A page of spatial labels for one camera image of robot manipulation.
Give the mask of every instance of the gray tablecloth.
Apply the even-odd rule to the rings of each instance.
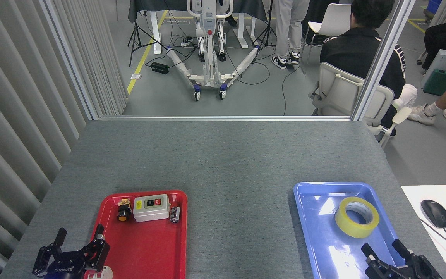
[[[129,21],[134,23],[137,12],[142,10],[180,10],[187,11],[187,0],[130,0]],[[233,12],[244,12],[262,21],[267,21],[262,0],[234,0]]]
[[[360,122],[94,121],[74,146],[0,278],[32,278],[39,247],[68,230],[80,249],[114,193],[180,189],[188,196],[188,279],[311,279],[292,187],[374,187],[404,244],[446,279],[446,265],[383,151]]]

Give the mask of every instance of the gray pants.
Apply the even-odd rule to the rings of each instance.
[[[307,13],[309,0],[276,0],[276,54],[282,57],[290,50],[300,53],[302,24]]]

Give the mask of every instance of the computer mouse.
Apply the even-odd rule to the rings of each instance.
[[[424,200],[421,208],[428,220],[437,228],[446,228],[446,210],[436,201]]]

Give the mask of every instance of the office chair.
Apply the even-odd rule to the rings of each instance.
[[[309,30],[312,30],[315,34],[311,39],[311,44],[309,45],[309,54],[306,60],[306,67],[309,64],[309,57],[311,56],[312,44],[314,42],[314,37],[316,35],[325,36],[339,36],[347,30],[350,29],[350,5],[345,4],[329,4],[324,12],[324,17],[322,22],[308,21],[307,25],[309,28],[306,32],[306,38],[308,36]]]
[[[326,62],[320,64],[319,81],[317,90],[310,97],[313,105],[317,107],[318,115],[350,116],[359,99],[364,79],[342,71]],[[384,148],[391,132],[397,124],[403,122],[411,113],[411,109],[402,108],[392,119],[391,127],[380,125],[383,116],[393,101],[393,91],[382,85],[378,85],[368,105],[363,122],[374,136],[381,134],[383,137],[379,144]]]

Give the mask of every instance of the black hair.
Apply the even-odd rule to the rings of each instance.
[[[350,11],[357,24],[375,29],[388,17],[393,3],[394,0],[354,0]]]

